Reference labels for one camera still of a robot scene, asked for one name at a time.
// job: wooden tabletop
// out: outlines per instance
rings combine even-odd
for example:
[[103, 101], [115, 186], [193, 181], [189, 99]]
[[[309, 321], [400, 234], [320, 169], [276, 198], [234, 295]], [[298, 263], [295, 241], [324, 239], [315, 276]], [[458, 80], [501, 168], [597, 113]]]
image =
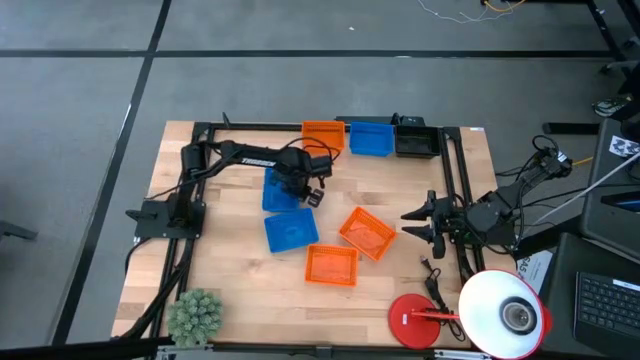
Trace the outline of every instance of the wooden tabletop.
[[[193, 122], [167, 123], [149, 195], [176, 184], [180, 149], [189, 143], [192, 129]], [[481, 128], [462, 128], [461, 132], [471, 190], [478, 198], [496, 188], [487, 138]], [[299, 136], [288, 131], [218, 130], [215, 140], [279, 148]], [[452, 145], [450, 153], [460, 192]], [[453, 246], [447, 245], [445, 258], [432, 260], [431, 245], [401, 231], [408, 224], [425, 224], [400, 220], [400, 215], [419, 208], [427, 190], [446, 196], [440, 157], [427, 160], [352, 155], [347, 139], [345, 150], [334, 164], [333, 176], [326, 180], [325, 197], [313, 210], [319, 244], [349, 246], [338, 230], [356, 206], [364, 207], [398, 232], [379, 262], [360, 254], [354, 288], [305, 282], [304, 248], [269, 252], [264, 218], [272, 214], [262, 211], [263, 178], [264, 169], [237, 165], [207, 180], [206, 220], [203, 234], [195, 243], [188, 288], [204, 288], [222, 299], [223, 326], [213, 340], [400, 346], [389, 331], [387, 310], [400, 295], [427, 295], [423, 284], [427, 272], [420, 264], [420, 255], [441, 268], [440, 291], [447, 305], [457, 310], [461, 284]], [[156, 295], [167, 243], [153, 239], [133, 254], [113, 335], [128, 330]], [[484, 256], [487, 268], [515, 272], [509, 256], [486, 249]], [[161, 333], [167, 334], [166, 326]], [[448, 328], [442, 328], [434, 346], [465, 348], [470, 344], [458, 342]]]

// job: orange plastic bin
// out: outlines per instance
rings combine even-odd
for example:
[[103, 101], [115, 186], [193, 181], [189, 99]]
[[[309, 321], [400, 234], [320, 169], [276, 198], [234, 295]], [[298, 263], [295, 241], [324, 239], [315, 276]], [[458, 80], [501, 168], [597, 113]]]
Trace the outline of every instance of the orange plastic bin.
[[356, 286], [358, 250], [335, 245], [309, 245], [305, 280], [312, 283]]
[[359, 206], [342, 225], [340, 235], [375, 261], [382, 258], [396, 238], [391, 227]]
[[[330, 148], [342, 151], [344, 149], [344, 123], [342, 121], [303, 121], [302, 136], [316, 138]], [[302, 146], [311, 156], [329, 155], [327, 149], [317, 141], [304, 139]]]

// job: black box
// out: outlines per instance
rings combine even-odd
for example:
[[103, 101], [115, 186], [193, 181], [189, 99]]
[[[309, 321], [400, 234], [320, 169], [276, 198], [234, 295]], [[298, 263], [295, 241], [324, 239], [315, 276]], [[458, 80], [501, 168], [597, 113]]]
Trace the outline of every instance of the black box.
[[429, 126], [396, 126], [396, 155], [432, 158], [440, 155], [438, 128]]

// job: floor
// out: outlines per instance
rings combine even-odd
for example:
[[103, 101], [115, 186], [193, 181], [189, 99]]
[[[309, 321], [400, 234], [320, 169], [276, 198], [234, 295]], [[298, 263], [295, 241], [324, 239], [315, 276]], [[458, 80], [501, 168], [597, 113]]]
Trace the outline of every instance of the floor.
[[[477, 17], [477, 1], [422, 0], [441, 16]], [[631, 36], [614, 2], [599, 1], [618, 41]], [[0, 243], [0, 348], [51, 334], [143, 59], [10, 58], [11, 49], [147, 50], [162, 0], [0, 0], [0, 218], [39, 231]], [[439, 19], [416, 0], [173, 1], [158, 50], [606, 50], [586, 6], [525, 4], [495, 21]], [[520, 165], [545, 121], [599, 121], [591, 102], [622, 77], [606, 59], [155, 59], [108, 203], [69, 342], [105, 340], [134, 222], [167, 120], [299, 122], [336, 115], [423, 116], [482, 126], [496, 171]], [[557, 136], [574, 159], [595, 137]], [[535, 199], [584, 185], [589, 166], [545, 183]], [[533, 221], [540, 211], [527, 213]], [[554, 221], [580, 211], [573, 206]], [[200, 358], [190, 355], [189, 358]], [[218, 355], [218, 358], [242, 355]], [[284, 356], [271, 355], [271, 358]]]

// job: blue plastic bin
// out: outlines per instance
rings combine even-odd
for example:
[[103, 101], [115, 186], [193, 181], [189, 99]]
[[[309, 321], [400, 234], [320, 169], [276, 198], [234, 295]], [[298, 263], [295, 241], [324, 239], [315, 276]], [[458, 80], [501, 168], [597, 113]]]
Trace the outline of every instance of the blue plastic bin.
[[264, 186], [262, 187], [262, 210], [271, 212], [286, 212], [297, 210], [300, 201], [295, 196], [282, 190], [282, 183], [271, 183], [273, 169], [266, 168], [264, 172]]
[[268, 217], [264, 227], [272, 253], [318, 242], [318, 229], [309, 208]]
[[349, 135], [351, 153], [387, 156], [393, 152], [393, 125], [352, 122]]

